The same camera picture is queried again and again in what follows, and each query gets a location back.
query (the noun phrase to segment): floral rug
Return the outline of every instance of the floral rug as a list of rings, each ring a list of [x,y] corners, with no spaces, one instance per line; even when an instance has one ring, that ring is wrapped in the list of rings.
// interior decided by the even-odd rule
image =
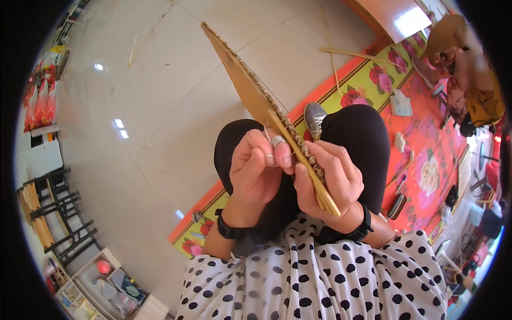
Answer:
[[[386,216],[397,197],[395,191],[398,185],[407,175],[400,189],[407,202],[398,218],[389,221],[399,231],[429,226],[446,193],[456,182],[456,161],[466,145],[465,138],[453,129],[453,120],[444,130],[439,128],[445,106],[438,98],[431,97],[431,91],[412,67],[409,55],[423,56],[425,43],[423,35],[418,33],[377,54],[376,57],[400,67],[360,57],[350,60],[337,72],[340,95],[333,75],[288,114],[302,138],[312,140],[302,115],[308,102],[316,101],[328,113],[351,104],[367,104],[380,112],[392,145],[387,182],[391,182],[407,165],[412,150],[415,156],[409,168],[386,190],[382,203],[381,212]],[[391,114],[390,96],[393,89],[400,89],[411,99],[411,117]],[[402,133],[407,142],[404,153],[393,147],[397,132]],[[216,219],[215,210],[224,207],[227,199],[228,195],[218,181],[176,226],[168,241],[186,257],[197,255]],[[194,211],[204,214],[198,223],[192,221]]]

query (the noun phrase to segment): person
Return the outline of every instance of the person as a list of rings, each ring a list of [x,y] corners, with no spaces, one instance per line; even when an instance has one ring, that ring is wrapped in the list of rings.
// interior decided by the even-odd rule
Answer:
[[[327,115],[309,103],[304,116],[314,140],[306,145],[341,215],[320,209],[306,167],[275,131],[228,124],[214,163],[230,198],[187,264],[176,319],[445,319],[443,273],[425,232],[397,236],[375,214],[390,156],[379,113],[360,104]],[[330,237],[319,243],[323,230]],[[240,232],[264,245],[236,256]]]
[[[493,128],[505,110],[496,76],[489,69],[487,59],[470,47],[481,46],[464,17],[448,15],[435,25],[427,42],[426,56],[436,69],[430,69],[419,57],[411,57],[414,69],[430,89],[439,80],[448,78],[447,108],[441,128],[451,115],[465,137],[474,135],[476,128],[483,125]]]

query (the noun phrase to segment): polka dot shirt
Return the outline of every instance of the polka dot shirt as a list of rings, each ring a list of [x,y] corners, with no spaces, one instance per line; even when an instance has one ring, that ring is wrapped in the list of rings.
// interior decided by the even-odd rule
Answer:
[[[446,318],[444,278],[425,232],[372,249],[349,240],[318,245],[323,226],[300,216],[246,258],[191,259],[176,319]]]

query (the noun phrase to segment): shoelace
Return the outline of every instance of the shoelace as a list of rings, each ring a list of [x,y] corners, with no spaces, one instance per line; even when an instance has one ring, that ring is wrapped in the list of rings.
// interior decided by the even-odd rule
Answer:
[[[314,130],[312,132],[313,137],[317,137],[322,133],[322,121],[324,120],[326,116],[323,114],[316,114],[313,116],[314,121]]]

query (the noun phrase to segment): red ball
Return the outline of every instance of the red ball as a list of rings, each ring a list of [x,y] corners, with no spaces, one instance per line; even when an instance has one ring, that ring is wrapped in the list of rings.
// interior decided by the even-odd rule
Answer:
[[[100,259],[96,261],[96,269],[98,269],[99,273],[107,274],[110,272],[111,267],[107,261]]]

